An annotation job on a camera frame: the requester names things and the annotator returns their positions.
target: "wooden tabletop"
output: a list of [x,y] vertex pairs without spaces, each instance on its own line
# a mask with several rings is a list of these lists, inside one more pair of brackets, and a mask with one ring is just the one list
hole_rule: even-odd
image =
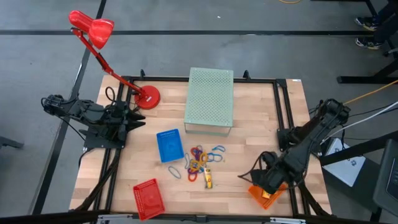
[[[276,129],[278,128],[274,93],[271,84],[234,83],[233,128],[228,137],[204,134],[187,134],[183,119],[187,99],[188,82],[136,82],[139,86],[153,85],[159,89],[161,100],[152,110],[141,110],[146,116],[146,125],[128,134],[126,147],[122,150],[115,185],[112,211],[137,212],[133,186],[156,178],[165,204],[166,213],[213,214],[213,215],[292,215],[289,193],[284,192],[268,209],[262,209],[248,194],[250,183],[237,178],[247,172],[262,151],[278,151]],[[105,97],[107,86],[118,89],[119,82],[104,76],[97,103],[108,105]],[[303,86],[300,80],[287,80],[294,124],[300,126],[309,120]],[[281,104],[283,94],[280,90]],[[209,162],[212,170],[213,188],[205,188],[205,180],[199,175],[189,182],[184,169],[185,160],[163,164],[160,162],[156,134],[178,128],[183,148],[188,152],[198,144],[209,152],[216,145],[223,145],[222,162]],[[79,206],[98,182],[104,149],[94,149],[82,160],[70,208]],[[182,175],[176,179],[168,171],[174,166]],[[331,212],[329,199],[319,161],[311,157],[305,183],[315,200],[327,212]],[[106,198],[108,185],[103,197]],[[296,189],[298,209],[303,213],[299,190]]]

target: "lamp shade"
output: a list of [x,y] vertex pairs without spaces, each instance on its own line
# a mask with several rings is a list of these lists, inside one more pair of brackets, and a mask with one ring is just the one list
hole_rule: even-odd
[[73,10],[69,13],[70,23],[88,34],[93,45],[102,49],[112,34],[114,22],[109,19],[92,19],[86,14]]

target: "concrete floor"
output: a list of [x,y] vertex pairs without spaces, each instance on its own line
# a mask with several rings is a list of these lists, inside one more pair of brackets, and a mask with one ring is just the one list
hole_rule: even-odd
[[[373,3],[380,9],[386,1]],[[0,29],[69,29],[71,10],[95,17],[99,4],[99,0],[0,0]],[[361,30],[353,19],[368,15],[363,2],[303,0],[287,5],[277,0],[117,0],[106,3],[103,17],[114,20],[116,30]],[[39,101],[49,94],[69,95],[84,47],[71,35],[0,35],[0,49],[0,136],[25,143],[23,149],[4,147],[0,151],[0,217],[6,217],[28,212],[60,124],[42,111]],[[355,46],[352,37],[113,36],[101,53],[123,75],[138,75],[143,68],[147,75],[187,76],[190,67],[208,67],[234,70],[236,76],[247,69],[253,78],[299,78],[309,108],[319,99],[345,101],[378,88],[339,85],[335,78],[370,75],[392,60],[384,58],[381,50]],[[90,56],[80,98],[95,100],[103,75]],[[396,87],[391,87],[350,107],[359,113],[397,98]],[[374,138],[395,131],[398,124],[393,120],[394,113],[377,117],[348,129],[346,136]],[[69,129],[45,213],[68,210],[82,144]],[[379,161],[381,155],[382,151],[376,151],[366,156]],[[369,211],[338,189],[327,189],[335,215],[369,219]],[[381,221],[397,223],[398,218],[383,211]]]

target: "yellow package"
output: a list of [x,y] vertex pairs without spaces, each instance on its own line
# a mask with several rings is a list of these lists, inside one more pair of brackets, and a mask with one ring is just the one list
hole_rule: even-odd
[[206,181],[206,188],[212,189],[213,188],[213,181],[211,179],[211,170],[210,168],[205,168],[205,181]]
[[265,190],[262,190],[262,194],[261,194],[261,197],[263,197],[263,198],[270,198],[271,197],[271,194],[269,194],[268,192],[266,192]]

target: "person's foot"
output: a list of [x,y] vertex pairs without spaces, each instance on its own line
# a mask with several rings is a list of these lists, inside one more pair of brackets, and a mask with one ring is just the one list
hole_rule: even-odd
[[373,37],[358,37],[355,39],[355,44],[363,48],[378,50],[383,43],[374,41]]
[[357,17],[355,18],[355,23],[370,31],[375,31],[380,26],[373,17]]

